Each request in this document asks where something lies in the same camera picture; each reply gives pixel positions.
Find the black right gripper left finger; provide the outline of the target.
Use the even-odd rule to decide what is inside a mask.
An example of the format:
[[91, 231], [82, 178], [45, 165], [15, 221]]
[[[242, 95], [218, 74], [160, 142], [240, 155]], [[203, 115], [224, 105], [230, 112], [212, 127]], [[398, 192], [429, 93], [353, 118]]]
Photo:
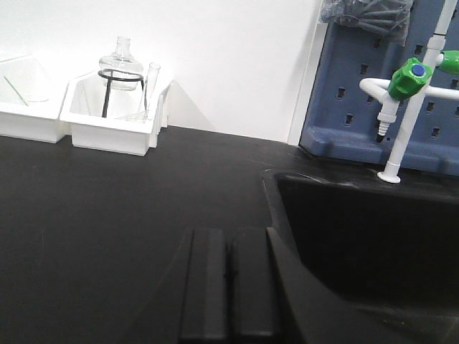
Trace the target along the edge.
[[227, 261], [219, 229], [194, 231], [181, 314], [181, 340], [227, 340]]

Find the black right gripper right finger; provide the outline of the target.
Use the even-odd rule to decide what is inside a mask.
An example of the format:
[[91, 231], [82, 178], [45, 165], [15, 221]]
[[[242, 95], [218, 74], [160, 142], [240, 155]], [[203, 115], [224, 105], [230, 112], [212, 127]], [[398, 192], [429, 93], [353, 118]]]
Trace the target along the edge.
[[234, 337], [282, 335], [266, 229], [238, 229], [231, 247], [231, 326]]

